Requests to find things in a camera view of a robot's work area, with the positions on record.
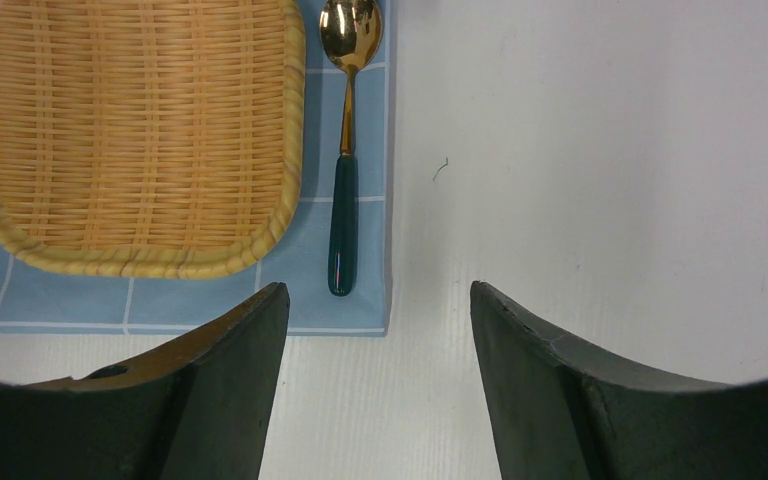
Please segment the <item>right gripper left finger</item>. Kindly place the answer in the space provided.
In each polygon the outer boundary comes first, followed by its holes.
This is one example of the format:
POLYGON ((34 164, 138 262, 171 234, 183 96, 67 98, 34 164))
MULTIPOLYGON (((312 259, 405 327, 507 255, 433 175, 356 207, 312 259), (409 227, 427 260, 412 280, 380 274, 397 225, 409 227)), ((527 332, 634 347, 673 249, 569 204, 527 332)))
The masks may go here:
POLYGON ((272 283, 219 318, 81 379, 31 386, 28 479, 254 479, 289 314, 272 283))

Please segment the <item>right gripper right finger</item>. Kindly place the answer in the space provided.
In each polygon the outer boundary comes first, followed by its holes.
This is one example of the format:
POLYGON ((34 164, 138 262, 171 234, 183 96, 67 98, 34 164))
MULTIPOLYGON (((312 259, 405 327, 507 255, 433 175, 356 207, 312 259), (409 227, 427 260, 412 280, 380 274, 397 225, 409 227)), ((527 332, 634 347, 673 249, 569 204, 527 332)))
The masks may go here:
POLYGON ((470 288, 474 346, 506 479, 732 479, 709 381, 630 360, 470 288))

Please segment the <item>woven bamboo placemat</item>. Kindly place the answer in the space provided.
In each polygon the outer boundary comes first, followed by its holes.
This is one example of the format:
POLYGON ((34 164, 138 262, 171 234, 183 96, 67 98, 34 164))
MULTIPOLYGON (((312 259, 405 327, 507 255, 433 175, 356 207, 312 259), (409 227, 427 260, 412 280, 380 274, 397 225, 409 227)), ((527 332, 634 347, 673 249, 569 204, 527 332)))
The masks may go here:
POLYGON ((212 279, 296 211, 294 1, 0 1, 0 246, 35 268, 212 279))

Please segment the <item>gold spoon teal handle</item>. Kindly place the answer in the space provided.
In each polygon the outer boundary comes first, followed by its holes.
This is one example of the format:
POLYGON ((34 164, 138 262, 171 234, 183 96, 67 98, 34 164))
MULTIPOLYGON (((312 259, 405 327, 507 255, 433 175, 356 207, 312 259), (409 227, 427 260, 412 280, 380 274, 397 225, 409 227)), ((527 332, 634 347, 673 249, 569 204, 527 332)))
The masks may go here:
POLYGON ((355 157, 355 80, 378 51, 383 20, 376 1, 328 1, 319 19, 328 60, 346 75, 339 156, 332 195, 327 280, 331 294, 351 293, 358 262, 358 162, 355 157))

